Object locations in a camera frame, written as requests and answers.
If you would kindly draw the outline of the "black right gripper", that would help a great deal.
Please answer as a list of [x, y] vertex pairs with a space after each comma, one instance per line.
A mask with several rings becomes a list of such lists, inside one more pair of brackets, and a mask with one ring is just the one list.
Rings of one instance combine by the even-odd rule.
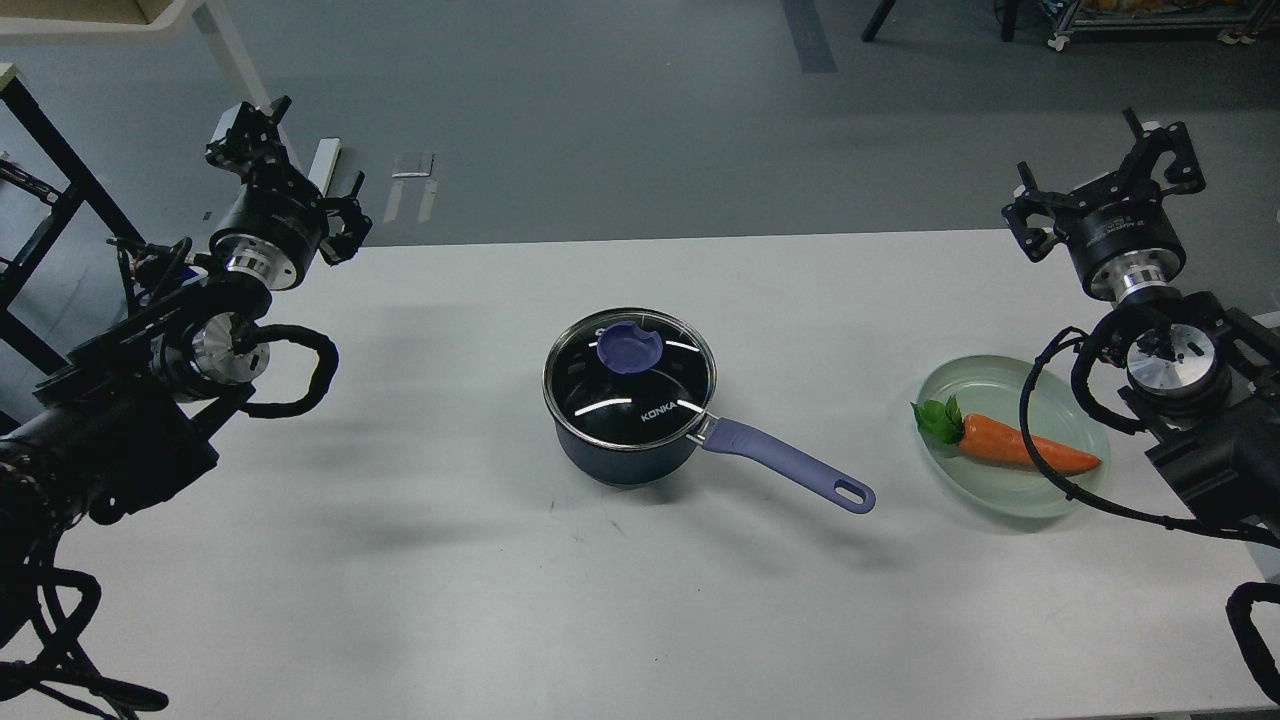
[[1123, 301], [1138, 290], [1167, 286], [1181, 274], [1187, 252], [1164, 209], [1167, 196], [1204, 191], [1206, 179], [1187, 126], [1143, 123], [1123, 110], [1134, 143], [1103, 191], [1123, 199], [1101, 206], [1073, 193], [1042, 190], [1027, 161], [1002, 218], [1030, 263], [1066, 245], [1082, 290], [1100, 301]]

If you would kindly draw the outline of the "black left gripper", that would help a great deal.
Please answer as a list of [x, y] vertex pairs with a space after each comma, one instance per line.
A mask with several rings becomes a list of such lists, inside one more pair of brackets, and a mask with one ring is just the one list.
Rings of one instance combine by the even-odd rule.
[[[349, 261], [372, 228], [358, 200], [365, 172], [356, 173], [347, 193], [321, 199], [291, 165], [280, 131], [291, 105], [291, 96], [275, 97], [266, 109], [239, 102], [221, 114], [205, 145], [210, 167], [242, 181], [209, 241], [211, 255], [228, 270], [257, 277], [270, 291], [301, 284], [317, 251], [329, 266]], [[338, 222], [337, 231], [329, 232], [329, 220]]]

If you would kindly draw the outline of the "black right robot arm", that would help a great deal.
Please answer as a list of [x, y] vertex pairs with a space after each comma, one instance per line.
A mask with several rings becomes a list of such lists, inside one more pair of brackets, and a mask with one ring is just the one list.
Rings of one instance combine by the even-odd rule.
[[[1215, 539], [1277, 547], [1277, 336], [1208, 292], [1174, 281], [1187, 252], [1164, 202], [1203, 191], [1187, 126], [1143, 122], [1117, 169], [1071, 191], [1041, 188], [1025, 163], [1002, 218], [1033, 263], [1068, 251], [1082, 291], [1110, 310], [1091, 331], [1060, 331], [1033, 361], [1018, 402], [1018, 438], [1066, 500], [1117, 518]], [[1151, 466], [1188, 509], [1170, 518], [1129, 509], [1069, 480], [1037, 448], [1029, 405], [1041, 373], [1075, 351], [1069, 386], [1092, 420], [1146, 433]]]

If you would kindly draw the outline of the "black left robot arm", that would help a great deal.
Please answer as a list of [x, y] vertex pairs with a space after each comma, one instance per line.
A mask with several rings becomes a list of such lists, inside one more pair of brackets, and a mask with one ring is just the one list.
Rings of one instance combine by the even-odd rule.
[[102, 598], [87, 571], [59, 568], [61, 538], [84, 519], [109, 525], [166, 502], [218, 465], [212, 436], [234, 415], [312, 411], [339, 366], [314, 329], [268, 324], [271, 296], [316, 258], [348, 261], [371, 229], [357, 177], [330, 197], [291, 160], [291, 97], [225, 111], [207, 163], [239, 179], [209, 241], [156, 246], [116, 238], [157, 270], [125, 265], [140, 306], [73, 348], [36, 391], [42, 411], [3, 436], [3, 641], [33, 630], [31, 660], [3, 664], [3, 698], [45, 694], [100, 719], [137, 719], [169, 698], [102, 674], [81, 637]]

